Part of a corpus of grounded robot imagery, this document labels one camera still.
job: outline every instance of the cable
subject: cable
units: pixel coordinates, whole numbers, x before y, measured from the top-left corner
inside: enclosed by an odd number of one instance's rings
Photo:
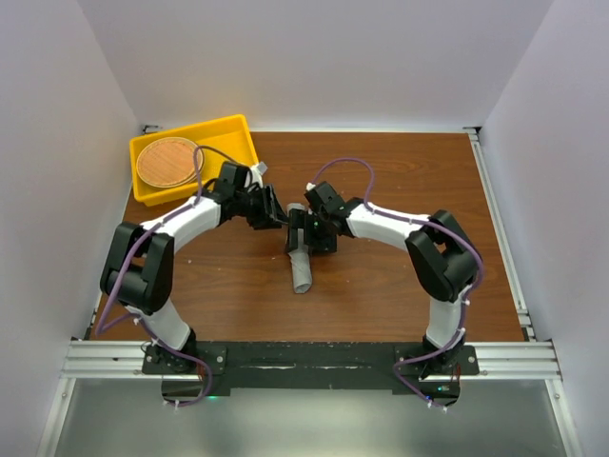
[[[195,170],[195,174],[197,176],[197,184],[198,184],[198,189],[197,189],[197,194],[196,194],[195,201],[194,201],[194,206],[196,206],[199,203],[199,201],[201,200],[201,196],[203,194],[203,189],[206,189],[212,182],[215,182],[215,180],[216,180],[216,178],[212,178],[209,181],[207,181],[205,183],[205,185],[203,185],[203,183],[202,183],[201,171],[199,170],[199,167],[198,167],[199,164],[197,161],[197,153],[199,152],[199,150],[203,150],[203,149],[208,149],[213,152],[216,152],[217,154],[220,154],[221,156],[225,157],[226,160],[229,160],[232,163],[238,164],[238,162],[235,159],[233,159],[232,157],[225,154],[224,152],[222,152],[219,149],[213,148],[211,146],[202,146],[202,145],[197,146],[197,148],[195,148],[192,153],[192,158],[193,158],[193,162],[194,162],[194,170]],[[247,168],[247,169],[249,171],[250,182],[251,182],[253,179],[253,175],[251,173],[251,169],[249,169],[249,168]],[[118,292],[123,284],[125,274],[127,274],[127,270],[129,268],[129,266],[131,265],[131,260],[133,260],[133,257],[135,256],[135,254],[138,251],[138,249],[140,248],[140,246],[143,245],[144,242],[150,236],[152,236],[152,234],[157,229],[162,227],[163,224],[166,224],[171,219],[179,216],[180,214],[185,213],[186,211],[188,211],[191,208],[193,208],[193,206],[182,206],[182,207],[179,207],[176,210],[172,211],[171,213],[169,213],[167,216],[165,216],[163,218],[162,222],[158,222],[154,226],[152,226],[151,228],[146,230],[144,232],[144,234],[140,238],[138,238],[137,241],[133,244],[131,249],[128,251],[127,256],[125,257],[125,260],[123,261],[123,265],[121,265],[121,268],[119,269],[118,276],[116,277],[114,286],[112,287],[112,290],[110,291],[110,294],[108,296],[106,306],[104,307],[104,310],[102,311],[102,315],[100,316],[99,323],[97,324],[97,328],[95,329],[95,336],[100,336],[102,333],[104,333],[105,331],[114,327],[115,325],[119,324],[120,322],[123,322],[127,318],[132,317],[132,318],[136,319],[138,322],[142,323],[142,327],[144,327],[148,336],[152,339],[153,344],[158,344],[161,348],[165,349],[170,354],[172,354],[176,357],[180,357],[180,358],[189,360],[190,362],[194,362],[200,368],[202,368],[204,370],[204,372],[207,373],[207,383],[206,383],[205,387],[201,388],[201,391],[193,400],[188,400],[185,402],[178,402],[178,401],[170,402],[169,401],[170,403],[173,403],[173,405],[176,407],[187,407],[188,405],[193,405],[209,394],[209,391],[211,390],[212,380],[213,380],[213,375],[211,374],[211,369],[209,368],[209,365],[206,364],[201,359],[192,357],[191,355],[188,355],[188,354],[184,354],[183,352],[180,352],[179,350],[176,350],[176,349],[168,346],[164,341],[162,341],[154,333],[154,331],[152,331],[151,328],[149,328],[147,326],[146,322],[144,320],[142,320],[142,318],[139,314],[127,312],[126,314],[123,314],[122,316],[114,319],[109,324],[106,324],[106,320],[108,319],[108,316],[110,314],[110,311],[112,310],[112,307],[114,306],[114,304],[117,301]]]
[[[374,187],[375,174],[374,174],[374,169],[370,166],[370,164],[368,164],[363,159],[358,159],[357,157],[342,157],[339,159],[331,160],[330,162],[328,162],[327,164],[325,164],[323,167],[320,168],[320,170],[317,172],[317,174],[313,177],[313,180],[311,181],[311,183],[315,184],[324,171],[326,171],[330,167],[332,167],[340,162],[355,162],[355,163],[365,166],[368,169],[368,171],[370,171],[370,181],[368,182],[368,186],[365,190],[365,195],[363,196],[363,206],[367,210],[369,210],[373,214],[379,214],[379,215],[387,217],[389,219],[406,222],[408,224],[417,224],[419,226],[430,227],[434,230],[440,231],[441,233],[444,233],[444,234],[450,236],[453,240],[455,240],[457,243],[459,243],[470,254],[472,254],[472,256],[474,257],[474,260],[476,261],[476,266],[478,267],[479,273],[476,275],[476,280],[474,281],[472,286],[467,288],[462,296],[461,317],[459,319],[459,326],[458,326],[455,334],[452,336],[452,338],[444,346],[442,346],[441,348],[439,348],[437,350],[434,350],[433,352],[422,355],[420,357],[413,357],[410,359],[400,361],[393,366],[393,372],[395,373],[396,377],[405,386],[407,386],[410,390],[412,390],[418,397],[423,399],[425,402],[428,402],[428,404],[430,406],[443,407],[443,405],[440,405],[439,403],[434,402],[430,398],[427,398],[424,393],[422,393],[416,386],[414,386],[405,377],[403,377],[402,374],[400,373],[400,367],[403,367],[405,365],[417,364],[417,363],[423,362],[425,360],[433,359],[434,357],[437,357],[438,355],[445,353],[447,350],[452,348],[455,343],[457,343],[460,340],[460,338],[462,337],[462,332],[464,331],[465,315],[466,315],[467,306],[469,305],[468,297],[474,290],[476,290],[480,286],[480,284],[482,282],[482,278],[484,277],[484,264],[482,263],[482,258],[469,243],[467,243],[457,233],[449,230],[448,228],[445,228],[445,227],[443,227],[439,224],[436,224],[434,222],[431,222],[431,221],[425,221],[423,219],[411,219],[411,218],[408,218],[405,216],[399,216],[399,215],[391,213],[391,212],[383,211],[382,209],[372,208],[369,203],[369,198],[370,198],[370,193],[372,192],[372,188]]]

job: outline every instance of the round wooden board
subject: round wooden board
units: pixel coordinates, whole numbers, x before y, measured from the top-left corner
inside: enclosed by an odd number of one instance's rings
[[[192,153],[196,143],[186,138],[163,138],[150,143],[137,158],[137,174],[142,181],[155,188],[181,186],[194,178]],[[204,155],[197,152],[199,169]]]

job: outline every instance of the wooden tabletop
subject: wooden tabletop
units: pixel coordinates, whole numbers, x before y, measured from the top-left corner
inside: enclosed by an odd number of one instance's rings
[[[284,208],[305,203],[305,185],[323,164],[353,156],[368,161],[376,172],[373,203],[410,213],[451,211],[486,266],[484,282],[472,295],[468,340],[522,341],[466,134],[260,132],[252,137],[269,168],[265,182],[275,186]],[[345,200],[362,197],[368,178],[366,169],[349,163],[323,176]],[[125,220],[153,219],[180,203],[147,208],[131,196]],[[342,237],[338,252],[312,258],[313,286],[297,295],[284,246],[285,229],[254,231],[235,218],[176,254],[171,297],[199,340],[421,340],[429,297],[407,254]],[[112,316],[124,312],[115,308]],[[103,338],[141,340],[146,335],[127,321]]]

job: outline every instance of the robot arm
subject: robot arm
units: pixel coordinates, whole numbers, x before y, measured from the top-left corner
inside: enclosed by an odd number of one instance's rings
[[[408,221],[429,221],[471,242],[455,218],[447,211],[438,211],[432,216],[407,214],[382,209],[362,199],[352,198],[345,202],[327,182],[310,185],[304,195],[311,208],[308,217],[314,220],[310,227],[323,226],[323,231],[309,233],[311,246],[322,244],[336,247],[326,238],[346,235],[351,238],[368,238],[386,243],[410,254],[417,277],[430,295],[429,326],[424,341],[432,348],[444,348],[461,328],[462,297],[474,282],[478,267],[472,254],[450,236]],[[383,214],[397,216],[392,219]],[[444,245],[440,251],[438,245]],[[462,344],[462,335],[450,347]]]
[[[263,185],[259,169],[224,162],[214,189],[206,190],[200,199],[189,198],[170,217],[164,215],[141,225],[123,223],[114,233],[100,281],[107,294],[117,281],[128,251],[147,230],[160,225],[136,252],[144,264],[128,266],[117,298],[170,348],[196,355],[195,332],[180,318],[169,298],[175,252],[235,216],[245,217],[254,229],[276,229],[287,222],[273,187]],[[191,366],[184,359],[174,359],[176,371]]]

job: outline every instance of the aluminum frame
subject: aluminum frame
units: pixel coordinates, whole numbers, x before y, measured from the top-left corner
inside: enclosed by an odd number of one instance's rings
[[[528,341],[524,343],[468,343],[476,348],[481,373],[476,376],[463,376],[462,379],[481,382],[544,380],[566,454],[569,457],[582,457],[584,454],[564,395],[560,365],[554,345],[551,342],[537,342],[535,338],[535,331],[522,296],[520,281],[488,176],[478,133],[475,129],[464,129],[463,131],[469,135],[514,304],[523,333]],[[133,341],[72,341],[70,343],[38,448],[38,457],[54,455],[78,379],[196,379],[195,375],[142,374],[144,352],[141,351],[140,346],[143,343]],[[441,381],[444,378],[447,377],[430,376],[428,379]]]

